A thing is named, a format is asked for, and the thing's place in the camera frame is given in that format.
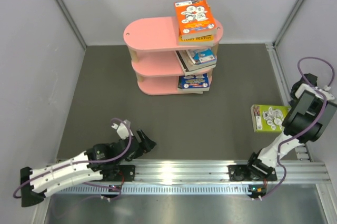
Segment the purple treehouse book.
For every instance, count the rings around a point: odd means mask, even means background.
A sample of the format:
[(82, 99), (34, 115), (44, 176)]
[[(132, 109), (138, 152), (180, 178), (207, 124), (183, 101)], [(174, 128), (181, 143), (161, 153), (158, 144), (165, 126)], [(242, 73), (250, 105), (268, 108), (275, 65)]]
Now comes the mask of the purple treehouse book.
[(194, 90), (187, 90), (187, 91), (181, 91), (182, 94), (203, 94), (203, 91), (194, 91)]

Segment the dark blue treehouse book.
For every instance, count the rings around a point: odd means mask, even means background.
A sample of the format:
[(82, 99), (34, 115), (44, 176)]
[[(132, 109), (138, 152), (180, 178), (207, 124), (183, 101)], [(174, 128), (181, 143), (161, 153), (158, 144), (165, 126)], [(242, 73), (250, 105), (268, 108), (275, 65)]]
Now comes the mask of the dark blue treehouse book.
[(189, 76), (180, 76), (177, 90), (187, 93), (209, 91), (210, 81), (207, 73)]

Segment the dark tale of two cities book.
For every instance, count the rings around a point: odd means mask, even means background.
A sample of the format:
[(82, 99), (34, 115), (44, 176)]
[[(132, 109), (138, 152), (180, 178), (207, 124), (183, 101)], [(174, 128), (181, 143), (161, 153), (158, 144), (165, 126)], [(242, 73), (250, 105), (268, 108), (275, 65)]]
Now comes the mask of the dark tale of two cities book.
[(185, 50), (176, 50), (175, 55), (185, 76), (207, 73), (216, 66), (216, 59), (208, 63), (193, 63)]

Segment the blue 26-storey treehouse book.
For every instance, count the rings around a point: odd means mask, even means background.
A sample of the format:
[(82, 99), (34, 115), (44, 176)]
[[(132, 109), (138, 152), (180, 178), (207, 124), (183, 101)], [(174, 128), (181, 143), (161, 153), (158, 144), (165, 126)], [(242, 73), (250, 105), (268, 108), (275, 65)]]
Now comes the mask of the blue 26-storey treehouse book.
[(186, 50), (185, 52), (193, 65), (212, 65), (216, 63), (216, 56), (210, 48)]

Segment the yellow 130-storey treehouse book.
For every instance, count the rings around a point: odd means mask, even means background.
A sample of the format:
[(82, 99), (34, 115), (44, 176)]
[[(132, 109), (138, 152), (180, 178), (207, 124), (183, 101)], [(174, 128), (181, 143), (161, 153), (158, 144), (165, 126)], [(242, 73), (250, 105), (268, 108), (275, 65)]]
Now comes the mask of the yellow 130-storey treehouse book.
[(180, 46), (213, 46), (214, 36), (207, 35), (202, 37), (183, 39), (181, 35), (178, 38), (178, 44)]

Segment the lime green treehouse book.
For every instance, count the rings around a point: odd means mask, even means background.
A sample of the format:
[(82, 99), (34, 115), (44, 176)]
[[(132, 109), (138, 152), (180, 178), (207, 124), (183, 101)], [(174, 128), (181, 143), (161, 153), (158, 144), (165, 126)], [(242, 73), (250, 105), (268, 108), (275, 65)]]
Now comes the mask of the lime green treehouse book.
[(280, 133), (283, 120), (290, 111), (288, 106), (252, 105), (253, 130), (257, 133)]

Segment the orange 78-storey treehouse book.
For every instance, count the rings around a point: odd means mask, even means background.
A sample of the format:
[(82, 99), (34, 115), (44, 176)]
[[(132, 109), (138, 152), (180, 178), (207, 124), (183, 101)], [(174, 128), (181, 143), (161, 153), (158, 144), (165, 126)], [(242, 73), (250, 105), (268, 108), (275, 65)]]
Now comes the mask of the orange 78-storey treehouse book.
[(216, 34), (216, 21), (207, 0), (176, 2), (174, 9), (182, 39)]

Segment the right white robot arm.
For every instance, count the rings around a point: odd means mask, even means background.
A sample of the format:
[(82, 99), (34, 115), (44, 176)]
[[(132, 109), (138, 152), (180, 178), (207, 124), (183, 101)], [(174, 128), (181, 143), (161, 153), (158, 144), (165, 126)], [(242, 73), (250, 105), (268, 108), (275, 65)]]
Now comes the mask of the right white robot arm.
[(250, 179), (268, 178), (291, 150), (321, 137), (336, 113), (336, 103), (329, 92), (317, 87), (317, 79), (313, 74), (304, 74), (293, 85), (291, 109), (283, 120), (280, 135), (248, 160), (245, 172)]

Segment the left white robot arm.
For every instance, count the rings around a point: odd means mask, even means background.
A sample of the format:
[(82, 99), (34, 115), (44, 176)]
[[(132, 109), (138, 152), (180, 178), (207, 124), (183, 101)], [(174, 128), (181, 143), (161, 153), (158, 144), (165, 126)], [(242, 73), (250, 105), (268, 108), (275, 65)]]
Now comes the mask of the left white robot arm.
[(96, 144), (77, 156), (57, 164), (20, 170), (21, 206), (31, 207), (51, 195), (79, 184), (91, 181), (133, 181), (135, 166), (130, 162), (156, 147), (142, 130), (111, 144)]

